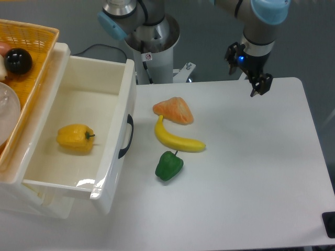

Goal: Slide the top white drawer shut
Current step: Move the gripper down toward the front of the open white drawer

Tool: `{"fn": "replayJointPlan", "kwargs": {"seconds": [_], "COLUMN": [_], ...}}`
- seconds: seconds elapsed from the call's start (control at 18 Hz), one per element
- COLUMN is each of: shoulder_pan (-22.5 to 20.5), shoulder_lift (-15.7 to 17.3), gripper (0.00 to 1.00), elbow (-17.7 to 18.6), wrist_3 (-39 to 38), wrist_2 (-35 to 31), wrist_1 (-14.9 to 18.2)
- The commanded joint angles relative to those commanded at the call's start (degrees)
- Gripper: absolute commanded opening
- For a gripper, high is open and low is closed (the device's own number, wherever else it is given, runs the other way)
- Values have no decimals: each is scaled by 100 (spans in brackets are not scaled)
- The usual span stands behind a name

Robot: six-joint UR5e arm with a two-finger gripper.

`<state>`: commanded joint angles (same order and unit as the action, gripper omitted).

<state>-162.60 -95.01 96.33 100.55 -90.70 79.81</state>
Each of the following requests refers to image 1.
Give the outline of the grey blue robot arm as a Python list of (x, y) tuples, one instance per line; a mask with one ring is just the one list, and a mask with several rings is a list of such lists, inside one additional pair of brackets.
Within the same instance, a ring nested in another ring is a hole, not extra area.
[[(287, 17), (290, 1), (211, 1), (244, 24), (240, 42), (227, 47), (229, 74), (240, 69), (252, 85), (251, 96), (263, 95), (273, 76), (263, 68)], [(104, 1), (97, 14), (102, 28), (133, 51), (139, 84), (175, 81), (173, 49), (180, 38), (177, 21), (164, 1)]]

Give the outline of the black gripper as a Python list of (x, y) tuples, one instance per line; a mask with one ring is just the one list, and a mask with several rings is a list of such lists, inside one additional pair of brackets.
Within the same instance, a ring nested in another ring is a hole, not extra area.
[(272, 85), (273, 76), (269, 73), (263, 74), (263, 68), (269, 58), (269, 54), (262, 56), (253, 56), (243, 50), (238, 50), (239, 43), (231, 44), (225, 54), (225, 60), (228, 63), (229, 75), (236, 72), (237, 67), (241, 69), (251, 81), (252, 91), (250, 96), (264, 95)]

